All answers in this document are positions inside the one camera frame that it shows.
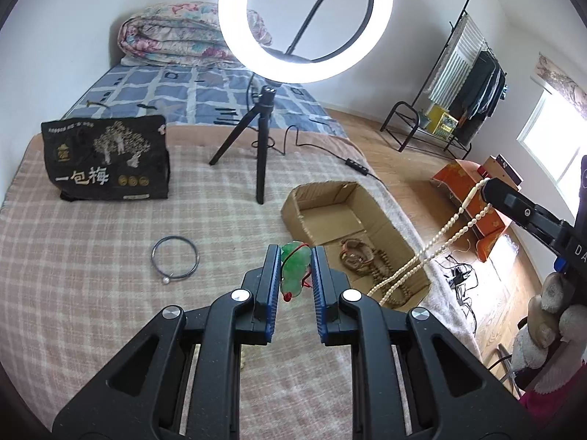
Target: ring light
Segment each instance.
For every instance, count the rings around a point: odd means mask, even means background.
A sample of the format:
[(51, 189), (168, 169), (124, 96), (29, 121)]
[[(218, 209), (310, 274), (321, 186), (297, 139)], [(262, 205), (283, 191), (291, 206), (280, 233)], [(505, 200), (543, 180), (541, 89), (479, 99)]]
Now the ring light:
[(322, 81), (359, 63), (381, 39), (393, 0), (375, 0), (363, 34), (344, 52), (318, 63), (292, 63), (265, 51), (254, 39), (247, 18), (248, 0), (218, 0), (218, 18), (227, 46), (251, 71), (272, 81), (303, 84)]

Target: metal bangle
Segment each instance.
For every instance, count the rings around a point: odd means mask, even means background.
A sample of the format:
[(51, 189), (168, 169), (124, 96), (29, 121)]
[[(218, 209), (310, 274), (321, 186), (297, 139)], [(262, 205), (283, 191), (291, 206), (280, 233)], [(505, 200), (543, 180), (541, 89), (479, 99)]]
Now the metal bangle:
[[(168, 275), (167, 273), (162, 271), (157, 266), (157, 262), (155, 261), (155, 255), (157, 253), (157, 249), (163, 243), (168, 242), (169, 240), (179, 240), (181, 242), (187, 243), (194, 250), (194, 254), (196, 255), (196, 262), (194, 263), (194, 266), (192, 267), (192, 269), (189, 272), (184, 273), (183, 275), (176, 275), (175, 273), (171, 273), (171, 275)], [(161, 238), (157, 243), (155, 243), (155, 246), (153, 247), (153, 250), (151, 252), (151, 263), (152, 263), (153, 267), (157, 270), (157, 273), (159, 273), (160, 275), (163, 276), (163, 284), (168, 285), (169, 282), (171, 282), (172, 280), (182, 280), (185, 278), (189, 278), (191, 275), (193, 275), (196, 272), (198, 265), (200, 264), (200, 253), (198, 252), (198, 248), (196, 247), (194, 242), (190, 239), (185, 238), (184, 236), (178, 236), (178, 235), (165, 236), (165, 238)]]

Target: floral quilt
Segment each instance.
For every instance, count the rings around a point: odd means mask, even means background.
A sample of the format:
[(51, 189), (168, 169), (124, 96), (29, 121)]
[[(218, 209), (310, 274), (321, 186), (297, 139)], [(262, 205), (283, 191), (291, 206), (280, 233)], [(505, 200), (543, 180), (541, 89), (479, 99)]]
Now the floral quilt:
[[(260, 15), (248, 10), (254, 38), (271, 45), (271, 35)], [(218, 20), (218, 5), (204, 1), (159, 4), (134, 14), (120, 28), (118, 43), (128, 66), (182, 66), (238, 68)]]

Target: pink cloth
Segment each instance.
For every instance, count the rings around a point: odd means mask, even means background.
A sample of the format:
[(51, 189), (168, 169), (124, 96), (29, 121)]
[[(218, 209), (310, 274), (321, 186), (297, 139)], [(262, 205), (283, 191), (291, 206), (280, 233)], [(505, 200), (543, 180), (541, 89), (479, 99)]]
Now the pink cloth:
[(538, 394), (538, 392), (526, 392), (519, 400), (520, 403), (530, 412), (534, 419), (540, 424), (551, 420), (557, 410), (565, 403), (570, 392), (587, 368), (583, 365), (577, 373), (563, 385), (559, 390), (550, 394)]

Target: blue checkered sheet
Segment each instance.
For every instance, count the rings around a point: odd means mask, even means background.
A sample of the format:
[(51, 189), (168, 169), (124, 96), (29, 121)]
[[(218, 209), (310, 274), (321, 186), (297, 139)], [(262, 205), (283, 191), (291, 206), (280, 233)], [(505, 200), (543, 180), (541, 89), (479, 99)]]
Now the blue checkered sheet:
[[(118, 118), (162, 114), (167, 123), (233, 125), (247, 113), (246, 69), (184, 66), (115, 66), (66, 114), (66, 117)], [(264, 80), (254, 79), (258, 93)], [(271, 127), (346, 137), (309, 92), (283, 85), (275, 97)]]

